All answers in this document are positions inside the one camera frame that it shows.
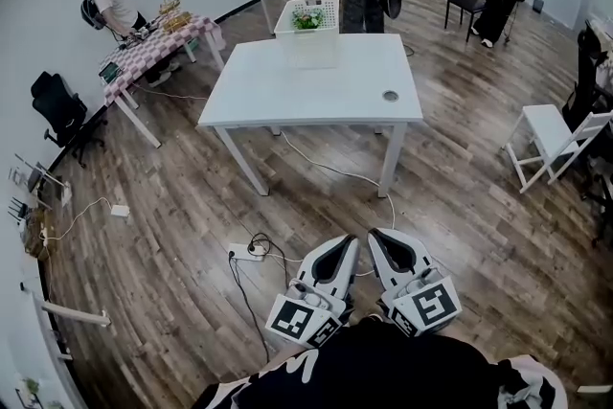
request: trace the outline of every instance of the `black pants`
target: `black pants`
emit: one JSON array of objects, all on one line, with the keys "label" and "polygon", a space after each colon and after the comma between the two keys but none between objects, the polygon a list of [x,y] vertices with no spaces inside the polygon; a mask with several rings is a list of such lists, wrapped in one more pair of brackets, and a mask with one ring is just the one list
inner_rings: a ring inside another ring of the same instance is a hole
[{"label": "black pants", "polygon": [[492,43],[498,41],[516,2],[517,0],[486,0],[486,9],[474,25],[479,35]]},{"label": "black pants", "polygon": [[341,33],[383,33],[383,9],[379,0],[343,0]]},{"label": "black pants", "polygon": [[[140,30],[143,26],[147,24],[147,20],[143,17],[143,15],[139,12],[138,17],[136,18],[136,22],[132,25],[132,28],[135,30]],[[160,78],[160,74],[165,70],[168,70],[170,65],[170,59],[174,57],[174,54],[169,57],[164,58],[163,60],[158,61],[155,65],[153,65],[150,69],[145,72],[145,80],[148,83],[154,83]]]}]

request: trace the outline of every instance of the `white chair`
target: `white chair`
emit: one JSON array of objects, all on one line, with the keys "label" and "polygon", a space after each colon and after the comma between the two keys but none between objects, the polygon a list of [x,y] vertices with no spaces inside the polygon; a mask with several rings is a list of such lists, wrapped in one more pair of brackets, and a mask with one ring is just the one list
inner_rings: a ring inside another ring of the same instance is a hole
[{"label": "white chair", "polygon": [[[515,131],[519,127],[519,124],[523,119],[528,121],[530,128],[533,132],[533,138],[530,143],[534,143],[538,149],[540,156],[532,157],[524,160],[517,160],[515,152],[511,147],[511,138],[515,134]],[[610,113],[594,114],[590,113],[587,118],[583,120],[583,123],[575,130],[575,133],[571,133],[571,130],[564,122],[562,115],[557,108],[552,104],[544,104],[540,106],[524,106],[521,116],[518,118],[517,123],[513,127],[511,135],[507,142],[502,146],[507,150],[509,157],[511,158],[519,180],[522,184],[520,193],[524,193],[534,182],[538,179],[545,170],[549,173],[550,179],[547,184],[552,184],[557,178],[572,164],[572,162],[579,156],[583,150],[590,145],[592,140],[598,135],[601,130],[609,123],[613,118],[613,111]],[[584,140],[579,146],[577,141]],[[557,171],[552,170],[552,164],[557,157],[562,155],[572,154],[566,163]],[[526,164],[532,164],[534,162],[543,162],[543,166],[532,177],[532,179],[526,182],[524,171],[521,167]]]}]

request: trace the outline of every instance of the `checkered tablecloth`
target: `checkered tablecloth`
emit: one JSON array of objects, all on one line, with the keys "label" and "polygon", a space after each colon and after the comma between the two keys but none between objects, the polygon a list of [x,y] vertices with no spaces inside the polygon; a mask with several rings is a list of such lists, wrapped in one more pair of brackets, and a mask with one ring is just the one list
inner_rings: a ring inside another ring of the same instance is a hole
[{"label": "checkered tablecloth", "polygon": [[208,17],[200,15],[192,16],[190,24],[176,33],[165,33],[160,27],[143,43],[133,46],[129,50],[116,48],[100,64],[102,70],[109,62],[114,61],[123,70],[113,82],[104,87],[104,103],[110,106],[123,89],[127,89],[158,61],[181,48],[186,42],[206,32],[213,35],[218,50],[225,48],[221,28]]}]

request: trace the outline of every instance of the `camouflage pants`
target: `camouflage pants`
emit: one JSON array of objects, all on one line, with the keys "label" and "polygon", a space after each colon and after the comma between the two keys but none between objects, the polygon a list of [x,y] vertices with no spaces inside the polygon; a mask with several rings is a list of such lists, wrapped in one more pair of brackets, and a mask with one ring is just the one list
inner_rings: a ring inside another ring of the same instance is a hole
[{"label": "camouflage pants", "polygon": [[343,0],[341,33],[383,33],[383,9],[379,0]]}]

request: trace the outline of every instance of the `plastic basket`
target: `plastic basket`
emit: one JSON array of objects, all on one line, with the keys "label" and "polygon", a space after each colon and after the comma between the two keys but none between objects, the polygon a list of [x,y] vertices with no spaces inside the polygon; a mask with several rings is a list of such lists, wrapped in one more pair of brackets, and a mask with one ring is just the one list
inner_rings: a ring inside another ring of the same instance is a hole
[{"label": "plastic basket", "polygon": [[[281,13],[275,35],[287,65],[293,68],[331,68],[338,60],[338,0],[290,0]],[[324,12],[321,27],[296,30],[294,12]]]}]

